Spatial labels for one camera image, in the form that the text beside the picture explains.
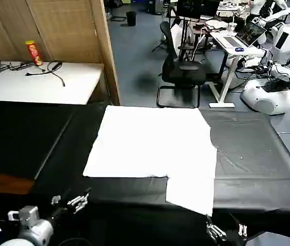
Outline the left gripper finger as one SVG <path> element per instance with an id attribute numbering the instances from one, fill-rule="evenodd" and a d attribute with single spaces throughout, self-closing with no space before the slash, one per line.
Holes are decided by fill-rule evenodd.
<path id="1" fill-rule="evenodd" d="M 55 195 L 51 199 L 51 205 L 55 208 L 64 208 L 66 206 L 66 200 L 61 195 Z"/>
<path id="2" fill-rule="evenodd" d="M 82 195 L 75 197 L 67 202 L 68 212 L 76 214 L 81 211 L 88 203 L 88 197 L 91 188 L 88 188 Z"/>

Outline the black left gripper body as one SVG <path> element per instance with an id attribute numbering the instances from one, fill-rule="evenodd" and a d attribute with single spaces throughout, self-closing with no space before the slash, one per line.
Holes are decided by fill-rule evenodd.
<path id="1" fill-rule="evenodd" d="M 75 208 L 69 205 L 56 205 L 53 211 L 45 218 L 52 228 L 55 229 L 61 220 L 67 215 L 72 215 L 75 212 Z"/>

